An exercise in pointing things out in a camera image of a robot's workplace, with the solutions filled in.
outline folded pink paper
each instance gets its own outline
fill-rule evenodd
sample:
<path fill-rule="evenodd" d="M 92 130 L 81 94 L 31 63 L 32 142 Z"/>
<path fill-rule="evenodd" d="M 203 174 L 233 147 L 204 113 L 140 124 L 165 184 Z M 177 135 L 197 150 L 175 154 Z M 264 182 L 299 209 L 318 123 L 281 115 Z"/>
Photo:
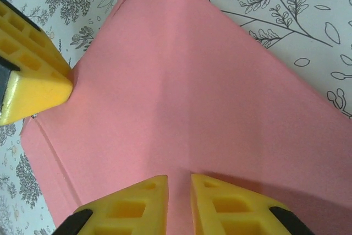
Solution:
<path fill-rule="evenodd" d="M 74 76 L 21 138 L 56 225 L 167 174 L 168 234 L 192 234 L 196 172 L 350 234 L 352 123 L 207 0 L 119 0 Z"/>

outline floral patterned paper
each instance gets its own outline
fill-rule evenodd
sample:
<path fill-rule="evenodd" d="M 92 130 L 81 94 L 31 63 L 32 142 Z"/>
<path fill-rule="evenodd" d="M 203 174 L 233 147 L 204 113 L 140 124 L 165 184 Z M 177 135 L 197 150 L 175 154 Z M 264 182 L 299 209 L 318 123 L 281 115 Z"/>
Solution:
<path fill-rule="evenodd" d="M 117 0 L 8 1 L 74 66 Z M 209 1 L 352 118 L 352 0 Z M 0 127 L 0 234 L 48 235 L 55 226 L 20 145 L 22 125 Z"/>

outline pink paper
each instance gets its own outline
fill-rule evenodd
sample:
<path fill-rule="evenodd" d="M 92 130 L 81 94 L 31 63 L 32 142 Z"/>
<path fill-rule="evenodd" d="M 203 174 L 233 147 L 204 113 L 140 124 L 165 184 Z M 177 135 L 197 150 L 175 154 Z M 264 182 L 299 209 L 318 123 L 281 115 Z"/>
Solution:
<path fill-rule="evenodd" d="M 352 123 L 207 0 L 119 0 L 74 76 L 22 134 L 56 225 L 167 174 L 168 235 L 192 234 L 196 172 L 350 234 Z"/>

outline pink cardstock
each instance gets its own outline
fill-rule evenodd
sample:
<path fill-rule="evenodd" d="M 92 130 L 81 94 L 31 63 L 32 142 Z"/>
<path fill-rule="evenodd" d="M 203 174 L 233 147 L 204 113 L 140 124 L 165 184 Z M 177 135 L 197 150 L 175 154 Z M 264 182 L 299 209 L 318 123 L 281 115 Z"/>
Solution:
<path fill-rule="evenodd" d="M 168 235 L 193 234 L 204 173 L 351 234 L 351 121 L 207 0 L 119 0 L 73 74 L 21 136 L 56 225 L 167 174 Z"/>

